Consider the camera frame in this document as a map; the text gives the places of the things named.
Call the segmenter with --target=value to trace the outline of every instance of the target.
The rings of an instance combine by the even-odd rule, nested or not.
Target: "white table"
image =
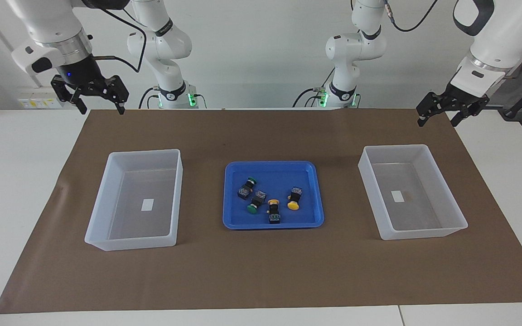
[[[0,295],[85,120],[77,111],[0,111]],[[458,133],[522,243],[522,127],[486,111]],[[320,309],[0,315],[0,325],[518,325],[522,303]]]

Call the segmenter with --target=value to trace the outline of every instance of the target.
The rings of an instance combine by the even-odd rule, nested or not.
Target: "white sticker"
[[[394,198],[394,202],[404,202],[404,196],[402,196],[402,192],[400,190],[394,190],[392,192],[392,197]]]
[[[152,210],[152,206],[154,205],[154,199],[145,199],[142,201],[142,212],[149,212]]]

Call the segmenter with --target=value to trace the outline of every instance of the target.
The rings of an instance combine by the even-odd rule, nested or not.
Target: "brown surface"
[[[440,239],[383,241],[357,169],[361,152],[420,143],[469,227]],[[184,165],[178,244],[118,252],[85,244],[108,154],[172,148]],[[225,166],[290,159],[317,167],[325,223],[226,229]],[[522,247],[444,116],[418,128],[414,110],[93,111],[0,313],[483,302],[522,302]]]

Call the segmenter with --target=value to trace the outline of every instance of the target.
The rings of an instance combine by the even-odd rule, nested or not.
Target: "blue plastic tray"
[[[267,199],[257,214],[247,211],[254,194],[246,200],[237,191],[248,177],[257,180],[253,192],[267,193]],[[287,197],[292,187],[300,187],[303,194],[299,209],[287,208]],[[279,200],[281,223],[269,224],[267,202]],[[233,162],[225,170],[223,224],[232,230],[255,229],[307,229],[319,227],[324,222],[321,194],[317,183],[315,166],[307,161]]]

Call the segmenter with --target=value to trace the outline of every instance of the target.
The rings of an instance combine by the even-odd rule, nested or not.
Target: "empty white bin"
[[[366,146],[358,167],[382,239],[444,237],[468,227],[428,146]]]
[[[182,177],[179,150],[111,153],[85,242],[106,251],[174,246]]]

